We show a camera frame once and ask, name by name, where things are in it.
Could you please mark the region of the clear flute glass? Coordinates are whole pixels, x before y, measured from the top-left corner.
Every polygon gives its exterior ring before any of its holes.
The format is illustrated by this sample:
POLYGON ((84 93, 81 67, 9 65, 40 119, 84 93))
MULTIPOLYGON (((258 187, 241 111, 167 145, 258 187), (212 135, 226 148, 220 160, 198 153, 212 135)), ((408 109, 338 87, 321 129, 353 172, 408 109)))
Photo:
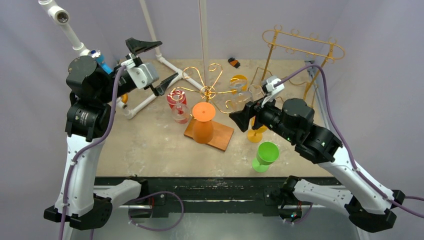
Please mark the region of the clear flute glass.
POLYGON ((248 90, 252 94, 253 101, 257 101, 264 96, 262 87, 260 85, 251 84, 248 90))

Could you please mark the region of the clear ribbed wine glass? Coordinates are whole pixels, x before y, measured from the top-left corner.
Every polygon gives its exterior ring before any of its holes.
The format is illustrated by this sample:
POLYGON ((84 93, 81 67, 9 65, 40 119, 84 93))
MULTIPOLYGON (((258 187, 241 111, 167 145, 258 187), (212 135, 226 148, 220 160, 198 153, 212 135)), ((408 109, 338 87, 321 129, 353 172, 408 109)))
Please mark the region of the clear ribbed wine glass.
POLYGON ((172 117, 178 124, 186 124, 189 121, 189 109, 187 105, 178 103, 171 109, 172 117))

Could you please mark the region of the orange wine glass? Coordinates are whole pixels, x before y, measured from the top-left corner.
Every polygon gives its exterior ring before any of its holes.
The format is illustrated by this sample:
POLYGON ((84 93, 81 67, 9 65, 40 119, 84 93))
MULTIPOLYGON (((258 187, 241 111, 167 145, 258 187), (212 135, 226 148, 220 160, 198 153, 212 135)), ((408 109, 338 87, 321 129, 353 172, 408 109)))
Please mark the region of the orange wine glass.
POLYGON ((192 109, 195 123, 192 127, 193 139, 199 144, 209 143, 214 136, 212 120, 216 110, 209 102, 199 102, 192 109))

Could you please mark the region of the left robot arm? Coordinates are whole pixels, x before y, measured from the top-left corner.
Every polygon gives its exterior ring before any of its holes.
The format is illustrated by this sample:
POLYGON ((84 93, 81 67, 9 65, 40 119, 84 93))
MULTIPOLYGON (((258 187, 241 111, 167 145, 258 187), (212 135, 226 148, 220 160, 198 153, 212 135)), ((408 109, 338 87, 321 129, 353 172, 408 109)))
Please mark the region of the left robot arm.
POLYGON ((128 38, 125 43, 129 54, 112 70, 105 70, 92 53, 75 58, 68 66, 67 159, 59 196, 43 213, 46 220, 68 223, 81 231, 99 229, 114 209, 129 201, 142 205, 149 199, 147 181, 140 177, 94 191, 100 154, 112 130, 118 98, 135 89, 150 89, 154 96, 162 96, 175 79, 171 75, 160 80, 155 67, 140 59, 141 53, 159 47, 161 41, 128 38))

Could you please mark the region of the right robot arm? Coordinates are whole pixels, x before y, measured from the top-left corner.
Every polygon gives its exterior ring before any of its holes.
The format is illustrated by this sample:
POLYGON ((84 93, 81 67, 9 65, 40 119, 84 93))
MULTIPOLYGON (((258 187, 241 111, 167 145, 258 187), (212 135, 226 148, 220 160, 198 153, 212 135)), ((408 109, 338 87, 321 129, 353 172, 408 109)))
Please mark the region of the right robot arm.
POLYGON ((287 140, 304 159, 332 174, 343 190, 317 185, 304 178, 289 176, 280 188, 282 204, 309 202, 333 209, 356 227, 369 233, 391 229, 396 222, 393 208, 402 204, 405 194, 391 190, 349 158, 347 147, 329 129, 314 123, 314 110, 299 98, 286 100, 282 108, 263 98, 250 101, 229 117, 243 132, 254 121, 287 140))

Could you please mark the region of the red wine glass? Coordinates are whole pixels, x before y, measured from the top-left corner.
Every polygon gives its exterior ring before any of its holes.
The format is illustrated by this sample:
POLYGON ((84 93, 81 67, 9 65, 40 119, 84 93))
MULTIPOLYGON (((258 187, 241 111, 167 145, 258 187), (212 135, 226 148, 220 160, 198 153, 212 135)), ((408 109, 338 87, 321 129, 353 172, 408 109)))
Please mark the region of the red wine glass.
POLYGON ((187 105, 186 93, 182 90, 176 89, 171 91, 166 97, 169 107, 172 109, 177 104, 187 105))

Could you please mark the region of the yellow wine glass front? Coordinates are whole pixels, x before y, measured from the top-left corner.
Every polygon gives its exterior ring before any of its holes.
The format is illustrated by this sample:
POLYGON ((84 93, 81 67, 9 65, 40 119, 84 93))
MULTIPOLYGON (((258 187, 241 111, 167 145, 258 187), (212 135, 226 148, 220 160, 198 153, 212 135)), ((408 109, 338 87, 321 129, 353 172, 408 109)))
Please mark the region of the yellow wine glass front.
POLYGON ((263 133, 266 130, 268 130, 268 128, 264 125, 258 129, 249 129, 246 137, 251 143, 259 143, 263 139, 263 133))

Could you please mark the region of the yellow wine glass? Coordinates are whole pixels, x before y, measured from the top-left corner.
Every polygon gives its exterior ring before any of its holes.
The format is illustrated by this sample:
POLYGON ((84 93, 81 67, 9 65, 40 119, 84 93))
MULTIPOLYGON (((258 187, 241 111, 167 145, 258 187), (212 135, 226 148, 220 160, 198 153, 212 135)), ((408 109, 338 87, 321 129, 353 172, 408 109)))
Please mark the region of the yellow wine glass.
POLYGON ((248 90, 248 79, 241 74, 234 75, 230 79, 229 88, 232 95, 246 92, 248 90))
POLYGON ((264 125, 258 129, 249 129, 246 137, 251 143, 259 143, 263 139, 263 133, 266 130, 268 130, 268 128, 264 125))

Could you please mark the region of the gold wine glass rack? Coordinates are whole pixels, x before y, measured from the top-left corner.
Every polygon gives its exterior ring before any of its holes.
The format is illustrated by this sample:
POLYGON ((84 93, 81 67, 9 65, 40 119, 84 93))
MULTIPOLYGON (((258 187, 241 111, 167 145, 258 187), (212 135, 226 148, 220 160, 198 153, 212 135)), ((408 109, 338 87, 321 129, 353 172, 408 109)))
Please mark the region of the gold wine glass rack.
MULTIPOLYGON (((191 70, 195 70, 197 72, 197 75, 199 76, 200 82, 201 82, 201 88, 198 90, 193 90, 193 89, 189 89, 186 87, 175 87, 173 88, 171 91, 177 90, 177 89, 181 89, 183 91, 188 91, 188 92, 194 92, 199 94, 200 97, 200 101, 198 103, 201 102, 207 102, 213 105, 213 107, 215 108, 215 116, 216 116, 216 112, 219 111, 223 114, 229 114, 226 111, 221 110, 218 105, 214 102, 214 98, 218 95, 223 95, 223 94, 231 94, 232 91, 231 90, 226 90, 226 91, 217 91, 215 88, 215 85, 218 83, 218 80, 221 78, 221 75, 223 74, 223 68, 220 64, 218 63, 211 63, 208 66, 208 71, 209 72, 214 72, 214 71, 219 71, 217 78, 214 80, 213 83, 211 84, 206 84, 205 81, 203 80, 200 71, 194 67, 194 66, 190 66, 190 67, 186 67, 183 71, 182 71, 182 77, 184 79, 189 79, 191 77, 191 70)), ((188 126, 186 127, 183 135, 193 141, 193 125, 195 123, 195 118, 193 117, 193 107, 190 109, 189 111, 189 115, 191 116, 190 121, 188 122, 188 126)), ((212 125, 213 125, 213 129, 214 129, 214 133, 213 133, 213 138, 210 142, 206 143, 206 144, 201 144, 201 145, 207 145, 210 147, 213 147, 217 150, 220 150, 222 152, 226 151, 228 148, 228 145, 230 143, 230 140, 234 134, 234 129, 232 127, 226 126, 222 123, 218 123, 216 121, 214 121, 214 118, 212 120, 212 125)))

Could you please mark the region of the yellow wine glass back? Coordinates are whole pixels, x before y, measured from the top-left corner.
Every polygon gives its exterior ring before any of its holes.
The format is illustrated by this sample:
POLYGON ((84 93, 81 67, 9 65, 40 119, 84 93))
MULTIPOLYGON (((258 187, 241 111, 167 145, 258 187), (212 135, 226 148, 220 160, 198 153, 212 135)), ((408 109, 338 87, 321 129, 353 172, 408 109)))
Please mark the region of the yellow wine glass back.
POLYGON ((248 79, 241 74, 234 75, 230 79, 229 88, 232 95, 246 92, 248 90, 248 79))

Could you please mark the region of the green wine glass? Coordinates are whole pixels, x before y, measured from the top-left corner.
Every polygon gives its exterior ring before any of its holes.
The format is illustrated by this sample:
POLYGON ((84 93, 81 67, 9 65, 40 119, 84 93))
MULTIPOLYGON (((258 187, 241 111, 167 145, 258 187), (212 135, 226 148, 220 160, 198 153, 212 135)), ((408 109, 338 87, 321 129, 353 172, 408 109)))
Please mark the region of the green wine glass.
POLYGON ((252 168, 258 173, 264 173, 280 157, 278 146, 266 141, 259 145, 256 156, 252 161, 252 168))

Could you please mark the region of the orange pipe fitting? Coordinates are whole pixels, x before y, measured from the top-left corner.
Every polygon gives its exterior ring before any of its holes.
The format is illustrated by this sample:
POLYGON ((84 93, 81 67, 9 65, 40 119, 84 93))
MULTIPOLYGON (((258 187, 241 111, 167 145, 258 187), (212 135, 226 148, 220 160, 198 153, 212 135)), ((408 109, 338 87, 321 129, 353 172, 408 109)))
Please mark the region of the orange pipe fitting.
POLYGON ((125 93, 125 94, 123 94, 123 95, 121 96, 121 102, 122 102, 123 104, 126 104, 126 103, 128 102, 128 99, 129 99, 129 96, 128 96, 128 94, 127 94, 127 93, 125 93))

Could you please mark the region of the black orange small clip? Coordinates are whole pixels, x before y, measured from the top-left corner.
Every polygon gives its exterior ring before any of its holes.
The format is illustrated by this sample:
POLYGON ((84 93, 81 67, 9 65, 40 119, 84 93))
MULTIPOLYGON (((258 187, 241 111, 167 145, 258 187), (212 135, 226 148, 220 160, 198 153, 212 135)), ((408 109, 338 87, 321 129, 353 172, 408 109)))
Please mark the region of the black orange small clip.
POLYGON ((227 61, 231 66, 233 66, 236 69, 238 69, 241 66, 240 62, 234 57, 230 57, 227 61))

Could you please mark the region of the white pole red stripe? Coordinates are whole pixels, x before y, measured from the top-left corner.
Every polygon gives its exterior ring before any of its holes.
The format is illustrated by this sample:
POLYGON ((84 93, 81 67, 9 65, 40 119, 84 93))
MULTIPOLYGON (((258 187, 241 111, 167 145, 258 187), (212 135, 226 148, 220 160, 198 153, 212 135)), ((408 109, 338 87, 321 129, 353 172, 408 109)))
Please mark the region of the white pole red stripe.
POLYGON ((209 80, 207 1, 206 0, 198 0, 198 6, 199 6, 199 20, 200 20, 200 32, 201 32, 201 47, 202 47, 204 83, 207 84, 208 80, 209 80))

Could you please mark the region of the white PVC pipe frame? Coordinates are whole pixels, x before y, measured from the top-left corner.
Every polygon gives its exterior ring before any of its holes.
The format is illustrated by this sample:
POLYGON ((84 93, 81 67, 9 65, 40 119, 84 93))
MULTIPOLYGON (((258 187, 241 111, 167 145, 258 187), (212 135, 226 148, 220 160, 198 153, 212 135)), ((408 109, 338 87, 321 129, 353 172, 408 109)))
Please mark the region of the white PVC pipe frame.
MULTIPOLYGON (((61 28, 63 33, 66 35, 66 37, 68 38, 68 40, 72 44, 72 49, 74 51, 76 51, 79 54, 79 56, 89 56, 89 52, 91 50, 88 49, 84 45, 84 43, 80 41, 80 39, 78 38, 76 33, 73 31, 73 29, 69 25, 69 20, 70 20, 69 13, 66 10, 64 10, 62 7, 58 6, 58 4, 54 0, 40 0, 38 3, 43 7, 43 9, 46 11, 46 13, 49 15, 49 17, 52 18, 53 22, 55 22, 55 24, 57 24, 61 28)), ((175 65, 173 65, 168 60, 166 60, 162 56, 162 53, 161 53, 159 47, 154 48, 154 50, 155 50, 155 56, 156 56, 158 62, 160 62, 164 66, 168 67, 169 69, 171 69, 175 73, 179 74, 178 77, 176 77, 170 83, 169 87, 172 84, 176 83, 177 81, 184 79, 183 75, 182 75, 182 72, 183 72, 182 69, 177 68, 175 65)), ((121 66, 127 65, 128 63, 130 63, 129 60, 123 61, 123 63, 119 63, 117 65, 117 67, 119 68, 121 66)), ((185 79, 185 80, 188 81, 191 85, 193 85, 198 90, 201 88, 201 84, 197 83, 191 77, 188 78, 188 79, 185 79)), ((137 105, 134 109, 130 109, 130 108, 128 108, 127 103, 124 104, 124 103, 121 102, 121 96, 118 96, 118 98, 116 99, 116 106, 123 110, 124 115, 128 119, 132 119, 140 110, 145 108, 155 98, 157 98, 157 96, 152 94, 146 100, 142 101, 139 105, 137 105)))

